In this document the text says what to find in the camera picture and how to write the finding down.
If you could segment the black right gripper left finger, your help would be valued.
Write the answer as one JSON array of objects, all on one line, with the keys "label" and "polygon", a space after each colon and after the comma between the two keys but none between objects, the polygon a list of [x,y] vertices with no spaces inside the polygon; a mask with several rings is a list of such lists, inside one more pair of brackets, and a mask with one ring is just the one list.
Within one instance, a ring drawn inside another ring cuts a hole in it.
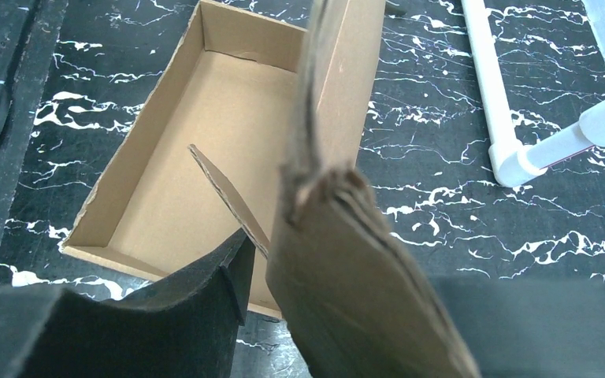
[{"label": "black right gripper left finger", "polygon": [[47,284],[0,287],[0,377],[227,377],[254,252],[237,231],[119,301]]}]

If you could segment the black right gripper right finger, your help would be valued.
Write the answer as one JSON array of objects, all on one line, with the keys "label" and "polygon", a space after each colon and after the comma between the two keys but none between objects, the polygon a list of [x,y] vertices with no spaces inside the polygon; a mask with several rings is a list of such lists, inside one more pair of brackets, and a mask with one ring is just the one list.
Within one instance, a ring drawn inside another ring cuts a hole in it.
[{"label": "black right gripper right finger", "polygon": [[432,279],[485,377],[605,377],[605,284]]}]

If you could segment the brown cardboard box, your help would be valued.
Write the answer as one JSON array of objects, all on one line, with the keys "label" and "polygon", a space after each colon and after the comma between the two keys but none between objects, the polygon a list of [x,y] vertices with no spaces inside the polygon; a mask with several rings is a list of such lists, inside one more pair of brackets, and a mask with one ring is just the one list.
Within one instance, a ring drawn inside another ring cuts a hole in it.
[{"label": "brown cardboard box", "polygon": [[161,280],[242,230],[249,307],[328,377],[478,377],[355,168],[385,4],[314,1],[305,28],[197,3],[78,212],[65,254]]}]

